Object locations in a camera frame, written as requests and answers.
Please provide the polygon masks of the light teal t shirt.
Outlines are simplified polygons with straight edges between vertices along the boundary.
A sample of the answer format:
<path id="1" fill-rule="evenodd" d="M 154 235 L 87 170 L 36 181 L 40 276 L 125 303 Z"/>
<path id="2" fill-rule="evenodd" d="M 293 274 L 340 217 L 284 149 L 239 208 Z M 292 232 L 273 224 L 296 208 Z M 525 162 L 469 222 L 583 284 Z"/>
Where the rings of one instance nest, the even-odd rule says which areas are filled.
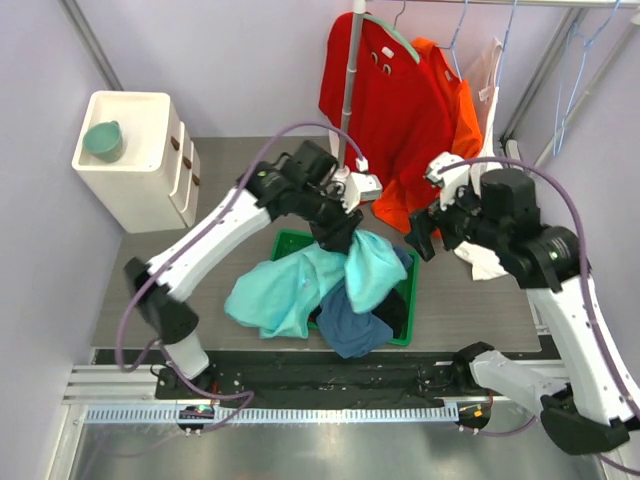
<path id="1" fill-rule="evenodd" d="M 346 288 L 354 313 L 378 307 L 396 285 L 409 277 L 413 259 L 386 238 L 358 229 L 345 254 L 317 242 L 277 260 L 259 263 L 238 278 L 224 312 L 263 339 L 308 337 L 313 310 L 337 286 Z"/>

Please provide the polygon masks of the dark blue t shirt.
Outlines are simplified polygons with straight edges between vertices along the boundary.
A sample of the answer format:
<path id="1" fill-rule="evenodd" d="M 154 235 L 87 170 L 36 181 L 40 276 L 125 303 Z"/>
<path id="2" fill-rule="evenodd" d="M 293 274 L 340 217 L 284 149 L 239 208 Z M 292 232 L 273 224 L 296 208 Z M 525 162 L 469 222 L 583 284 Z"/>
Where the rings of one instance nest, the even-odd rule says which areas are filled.
<path id="1" fill-rule="evenodd" d="M 323 280 L 337 283 L 322 298 L 310 318 L 326 343 L 342 358 L 362 357 L 393 339 L 392 329 L 376 318 L 376 308 L 407 278 L 412 258 L 396 246 L 356 251 L 350 257 L 324 254 L 329 266 Z"/>

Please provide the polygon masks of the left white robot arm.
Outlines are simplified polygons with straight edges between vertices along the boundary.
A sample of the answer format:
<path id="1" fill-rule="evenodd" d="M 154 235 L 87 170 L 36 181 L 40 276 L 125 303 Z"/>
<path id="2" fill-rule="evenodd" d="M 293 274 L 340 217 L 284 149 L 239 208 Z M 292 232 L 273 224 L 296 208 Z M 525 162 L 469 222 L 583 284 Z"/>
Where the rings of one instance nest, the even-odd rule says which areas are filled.
<path id="1" fill-rule="evenodd" d="M 339 166 L 329 152 L 305 141 L 274 162 L 257 159 L 173 246 L 148 261 L 133 257 L 126 263 L 128 308 L 155 331 L 187 396 L 203 398 L 213 385 L 196 332 L 199 317 L 187 303 L 195 287 L 242 242 L 287 215 L 307 221 L 322 248 L 347 252 L 362 220 L 357 206 L 366 183 L 361 172 Z"/>

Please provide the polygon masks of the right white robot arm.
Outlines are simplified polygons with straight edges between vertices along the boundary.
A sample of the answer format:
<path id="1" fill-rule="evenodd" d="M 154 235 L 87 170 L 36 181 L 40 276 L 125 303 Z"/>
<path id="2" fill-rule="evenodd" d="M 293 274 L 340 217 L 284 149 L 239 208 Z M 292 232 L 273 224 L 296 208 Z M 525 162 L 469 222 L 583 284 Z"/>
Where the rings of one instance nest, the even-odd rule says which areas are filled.
<path id="1" fill-rule="evenodd" d="M 467 162 L 428 167 L 425 177 L 440 194 L 411 214 L 406 240 L 424 261 L 435 255 L 433 231 L 447 250 L 467 242 L 492 251 L 543 318 L 568 378 L 548 377 L 478 341 L 454 354 L 453 386 L 465 395 L 506 396 L 569 455 L 620 447 L 639 428 L 639 387 L 596 303 L 581 222 L 573 230 L 543 224 L 534 180 L 519 169 L 485 172 L 478 190 L 469 173 Z"/>

